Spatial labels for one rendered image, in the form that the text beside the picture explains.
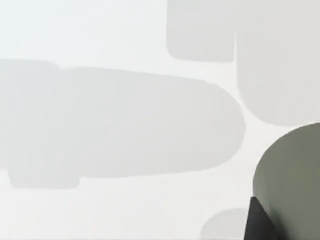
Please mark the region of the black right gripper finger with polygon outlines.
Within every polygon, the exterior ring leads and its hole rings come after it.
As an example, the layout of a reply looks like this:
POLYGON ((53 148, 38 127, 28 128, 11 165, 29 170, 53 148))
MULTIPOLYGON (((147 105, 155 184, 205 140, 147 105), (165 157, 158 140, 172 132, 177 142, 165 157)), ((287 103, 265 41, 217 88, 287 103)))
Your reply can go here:
POLYGON ((243 240, 285 240, 278 217, 274 205, 265 208, 258 198, 251 197, 243 240))

